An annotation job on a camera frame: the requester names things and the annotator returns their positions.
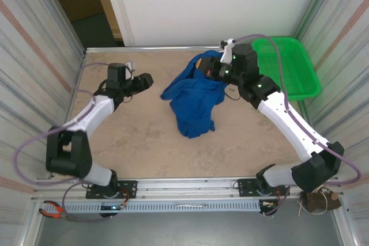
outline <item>green basket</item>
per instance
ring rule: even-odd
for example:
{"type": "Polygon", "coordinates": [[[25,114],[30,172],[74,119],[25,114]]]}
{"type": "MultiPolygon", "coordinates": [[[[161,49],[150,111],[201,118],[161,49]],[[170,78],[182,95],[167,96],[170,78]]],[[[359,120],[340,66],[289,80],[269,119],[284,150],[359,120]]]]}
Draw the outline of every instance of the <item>green basket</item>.
{"type": "MultiPolygon", "coordinates": [[[[273,37],[272,40],[281,55],[288,100],[300,101],[317,96],[322,90],[321,83],[301,42],[292,37],[273,37]]],[[[267,39],[258,39],[252,46],[258,54],[260,73],[281,86],[277,54],[272,44],[267,39]]]]}

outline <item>beige table surface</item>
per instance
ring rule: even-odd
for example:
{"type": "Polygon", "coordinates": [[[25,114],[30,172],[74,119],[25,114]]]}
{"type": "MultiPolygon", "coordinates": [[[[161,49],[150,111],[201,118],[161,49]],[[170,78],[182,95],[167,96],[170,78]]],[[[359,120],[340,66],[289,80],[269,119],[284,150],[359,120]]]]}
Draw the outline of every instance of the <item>beige table surface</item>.
{"type": "MultiPolygon", "coordinates": [[[[298,161],[282,133],[249,103],[228,98],[213,108],[215,132],[188,139],[177,128],[163,90],[199,52],[88,54],[92,62],[136,62],[136,72],[150,73],[154,84],[135,95],[97,128],[89,143],[93,160],[117,171],[119,178],[251,176],[265,166],[298,161]]],[[[84,70],[80,88],[94,92],[107,77],[106,66],[84,70]]],[[[228,94],[238,96],[237,91],[228,94]]],[[[89,102],[79,93],[72,117],[89,102]]]]}

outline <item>blue cloth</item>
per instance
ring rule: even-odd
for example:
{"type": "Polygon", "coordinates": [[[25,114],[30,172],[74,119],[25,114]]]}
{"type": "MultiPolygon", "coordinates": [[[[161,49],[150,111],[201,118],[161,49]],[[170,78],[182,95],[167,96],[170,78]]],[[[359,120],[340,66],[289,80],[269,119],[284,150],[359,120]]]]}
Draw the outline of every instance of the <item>blue cloth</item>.
{"type": "Polygon", "coordinates": [[[172,100],[170,106],[176,115],[178,129],[189,138],[209,130],[215,131],[214,121],[211,120],[212,109],[224,101],[227,85],[210,80],[195,66],[197,60],[210,56],[220,58],[222,54],[209,50],[195,56],[161,95],[163,100],[172,100]]]}

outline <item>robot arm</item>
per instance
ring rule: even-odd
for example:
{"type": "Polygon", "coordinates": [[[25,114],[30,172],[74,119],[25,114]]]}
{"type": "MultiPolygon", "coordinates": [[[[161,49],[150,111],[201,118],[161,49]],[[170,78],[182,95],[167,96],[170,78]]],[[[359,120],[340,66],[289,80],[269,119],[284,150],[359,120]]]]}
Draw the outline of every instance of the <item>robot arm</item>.
{"type": "Polygon", "coordinates": [[[134,70],[134,63],[131,61],[125,64],[110,64],[108,78],[95,91],[95,99],[64,126],[74,124],[47,137],[48,171],[84,179],[101,187],[107,196],[116,193],[116,173],[92,161],[88,139],[100,123],[119,107],[125,97],[142,92],[153,84],[150,74],[143,73],[133,77],[134,70]],[[81,119],[92,105],[93,109],[81,119]]]}
{"type": "MultiPolygon", "coordinates": [[[[283,92],[270,77],[259,73],[257,54],[252,47],[246,44],[234,46],[232,39],[222,41],[221,47],[224,49],[221,59],[202,58],[197,63],[197,68],[211,79],[238,86],[240,96],[278,127],[302,161],[297,164],[267,166],[257,174],[260,189],[297,185],[302,190],[311,192],[334,176],[341,160],[317,145],[316,141],[312,141],[288,115],[283,92]]],[[[330,144],[290,104],[288,109],[317,140],[343,155],[344,149],[338,142],[330,144]]]]}

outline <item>pliers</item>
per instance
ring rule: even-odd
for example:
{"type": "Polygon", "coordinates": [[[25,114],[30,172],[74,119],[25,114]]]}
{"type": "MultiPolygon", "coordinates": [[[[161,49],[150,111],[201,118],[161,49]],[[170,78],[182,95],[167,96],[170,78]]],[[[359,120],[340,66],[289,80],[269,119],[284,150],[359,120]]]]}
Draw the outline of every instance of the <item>pliers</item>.
{"type": "Polygon", "coordinates": [[[65,220],[69,220],[69,221],[74,221],[75,219],[72,218],[71,216],[69,216],[68,214],[65,213],[64,209],[62,207],[60,207],[60,205],[54,201],[44,201],[45,204],[49,204],[52,205],[56,208],[58,213],[47,213],[46,211],[44,211],[43,209],[39,209],[39,213],[42,214],[45,217],[48,218],[55,218],[55,219],[65,219],[65,220]]]}

